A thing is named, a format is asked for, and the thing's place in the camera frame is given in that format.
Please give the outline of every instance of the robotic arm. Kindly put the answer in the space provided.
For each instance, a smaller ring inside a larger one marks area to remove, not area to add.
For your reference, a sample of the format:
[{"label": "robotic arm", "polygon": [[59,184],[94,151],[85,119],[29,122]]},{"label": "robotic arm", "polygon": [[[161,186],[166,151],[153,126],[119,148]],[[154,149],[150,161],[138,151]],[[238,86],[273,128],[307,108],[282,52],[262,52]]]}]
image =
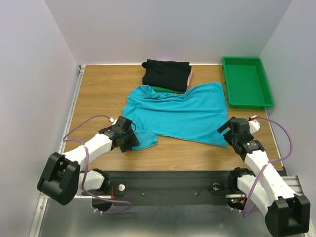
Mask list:
[{"label": "robotic arm", "polygon": [[[101,129],[86,142],[89,162],[116,147],[126,152],[134,146],[139,146],[131,124],[131,120],[120,116],[112,126]],[[82,192],[83,173],[80,172],[85,164],[84,146],[79,146],[62,155],[57,152],[51,154],[39,179],[37,189],[62,205],[68,204],[76,193]],[[109,182],[108,177],[104,172],[96,169],[88,172],[84,187],[86,190],[97,190],[105,182]]]},{"label": "robotic arm", "polygon": [[[252,170],[236,168],[231,171],[230,189],[244,192],[254,202],[264,215],[272,236],[308,232],[310,202],[305,195],[298,196],[285,183],[269,163],[264,147],[259,141],[253,140],[252,134],[260,128],[256,117],[249,120],[232,117],[218,132],[222,133],[227,128],[230,130],[224,134],[224,139]],[[259,182],[253,187],[255,176],[259,177]]]}]

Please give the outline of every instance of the green folded cloth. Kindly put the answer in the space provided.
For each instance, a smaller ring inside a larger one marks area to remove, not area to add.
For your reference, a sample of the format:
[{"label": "green folded cloth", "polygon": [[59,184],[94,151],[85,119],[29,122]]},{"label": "green folded cloth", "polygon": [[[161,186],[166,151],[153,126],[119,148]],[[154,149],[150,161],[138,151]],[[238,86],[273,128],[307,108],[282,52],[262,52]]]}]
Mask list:
[{"label": "green folded cloth", "polygon": [[151,86],[151,88],[152,88],[154,91],[170,92],[170,93],[175,93],[175,94],[184,94],[184,92],[181,92],[181,91],[170,90],[170,89],[162,88],[162,87],[159,87],[159,86]]}]

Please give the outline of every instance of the white knob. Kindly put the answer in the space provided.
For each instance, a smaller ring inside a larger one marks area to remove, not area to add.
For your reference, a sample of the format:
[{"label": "white knob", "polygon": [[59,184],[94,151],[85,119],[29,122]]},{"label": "white knob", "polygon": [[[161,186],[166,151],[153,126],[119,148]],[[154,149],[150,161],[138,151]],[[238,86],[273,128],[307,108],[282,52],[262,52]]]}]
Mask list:
[{"label": "white knob", "polygon": [[125,190],[125,185],[124,185],[124,184],[120,184],[120,185],[118,186],[118,190],[119,190],[120,192],[123,192],[123,191]]}]

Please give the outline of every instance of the blue cloth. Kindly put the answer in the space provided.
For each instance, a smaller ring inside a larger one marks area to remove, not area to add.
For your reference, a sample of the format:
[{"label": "blue cloth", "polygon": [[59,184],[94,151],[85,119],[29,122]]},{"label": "blue cloth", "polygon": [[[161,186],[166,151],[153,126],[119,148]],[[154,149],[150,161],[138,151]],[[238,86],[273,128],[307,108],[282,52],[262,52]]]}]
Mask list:
[{"label": "blue cloth", "polygon": [[186,94],[157,92],[148,85],[131,91],[123,116],[136,125],[142,150],[157,143],[157,135],[226,146],[216,131],[227,121],[222,85],[218,82],[198,85]]}]

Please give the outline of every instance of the stack of folded clothes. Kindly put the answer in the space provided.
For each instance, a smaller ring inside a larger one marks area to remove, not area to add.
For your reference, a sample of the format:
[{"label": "stack of folded clothes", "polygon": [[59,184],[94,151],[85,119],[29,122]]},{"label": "stack of folded clothes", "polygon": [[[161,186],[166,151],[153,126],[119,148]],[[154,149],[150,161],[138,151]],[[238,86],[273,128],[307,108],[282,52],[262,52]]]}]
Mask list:
[{"label": "stack of folded clothes", "polygon": [[143,85],[149,85],[155,91],[184,94],[192,77],[189,62],[163,62],[148,59],[142,63],[146,73]]}]

